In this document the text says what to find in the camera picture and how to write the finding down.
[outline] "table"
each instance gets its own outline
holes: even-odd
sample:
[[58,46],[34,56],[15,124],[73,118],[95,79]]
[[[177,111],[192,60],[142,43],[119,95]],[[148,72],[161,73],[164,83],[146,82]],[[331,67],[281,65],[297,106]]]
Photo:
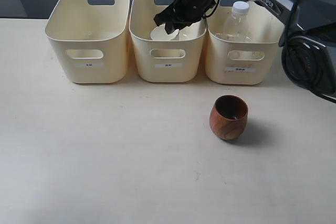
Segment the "table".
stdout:
[[[287,80],[254,87],[137,74],[78,85],[46,20],[0,19],[0,223],[336,223],[336,106]],[[216,98],[249,105],[237,145],[216,138]]]

